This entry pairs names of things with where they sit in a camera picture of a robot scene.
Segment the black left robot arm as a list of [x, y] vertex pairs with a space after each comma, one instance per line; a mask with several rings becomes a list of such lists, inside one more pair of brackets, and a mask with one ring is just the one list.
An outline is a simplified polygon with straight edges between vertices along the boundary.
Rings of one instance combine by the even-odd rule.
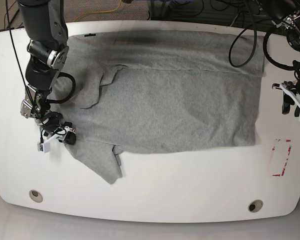
[[295, 81], [274, 83], [273, 89], [283, 92], [281, 113], [287, 115], [291, 106], [296, 106], [294, 116], [300, 121], [300, 61], [294, 60], [292, 65], [285, 65], [275, 61], [268, 52], [270, 36], [280, 27], [286, 31], [289, 46], [300, 53], [300, 4], [294, 0], [258, 0], [257, 4], [267, 13], [273, 23], [263, 39], [263, 53], [265, 58], [275, 67], [293, 72]]

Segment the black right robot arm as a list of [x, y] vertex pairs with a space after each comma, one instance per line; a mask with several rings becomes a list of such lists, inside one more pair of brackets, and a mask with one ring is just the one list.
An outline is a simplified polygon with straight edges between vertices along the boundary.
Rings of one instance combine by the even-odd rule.
[[[52, 104], [67, 102], [76, 89], [75, 78], [65, 72], [64, 67], [69, 47], [68, 28], [64, 19], [62, 0], [19, 0], [18, 9], [23, 18], [25, 31], [30, 38], [27, 52], [30, 59], [26, 67], [25, 99], [21, 104], [21, 115], [33, 118], [40, 127], [39, 150], [55, 138], [61, 143], [74, 145], [75, 130], [70, 122], [62, 122], [61, 113], [51, 111]], [[67, 78], [72, 87], [63, 99], [49, 99], [52, 87], [58, 78]]]

